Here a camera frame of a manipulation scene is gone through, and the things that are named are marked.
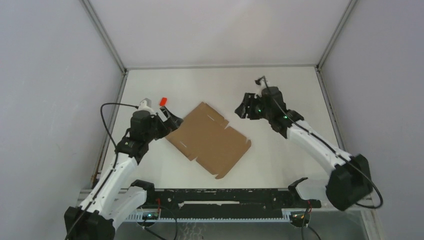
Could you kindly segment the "brown cardboard box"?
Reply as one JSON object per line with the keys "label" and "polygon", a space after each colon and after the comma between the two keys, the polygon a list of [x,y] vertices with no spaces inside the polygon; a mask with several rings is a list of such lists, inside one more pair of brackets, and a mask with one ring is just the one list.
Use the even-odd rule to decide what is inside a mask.
{"label": "brown cardboard box", "polygon": [[186,115],[166,139],[217,180],[224,178],[252,146],[250,139],[205,102]]}

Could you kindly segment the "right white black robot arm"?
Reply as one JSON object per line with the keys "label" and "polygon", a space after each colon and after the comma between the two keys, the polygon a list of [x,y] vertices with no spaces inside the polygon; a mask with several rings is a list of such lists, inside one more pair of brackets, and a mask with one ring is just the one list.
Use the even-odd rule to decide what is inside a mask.
{"label": "right white black robot arm", "polygon": [[287,109],[281,91],[265,88],[261,94],[246,92],[235,109],[241,119],[265,119],[285,139],[307,152],[324,170],[326,177],[303,177],[289,188],[289,203],[302,208],[309,200],[328,200],[340,211],[357,204],[373,190],[368,160],[334,146],[323,139],[297,111]]}

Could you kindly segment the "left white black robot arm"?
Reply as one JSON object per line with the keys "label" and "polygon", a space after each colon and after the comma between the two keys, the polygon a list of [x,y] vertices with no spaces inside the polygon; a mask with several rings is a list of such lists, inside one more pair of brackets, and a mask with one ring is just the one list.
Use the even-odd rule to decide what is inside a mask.
{"label": "left white black robot arm", "polygon": [[177,130],[183,119],[160,107],[166,120],[148,106],[138,106],[130,126],[115,144],[114,159],[97,185],[77,207],[70,206],[65,214],[67,240],[112,240],[128,215],[136,208],[153,207],[157,196],[137,181],[119,197],[123,182],[141,162],[153,140],[159,140]]}

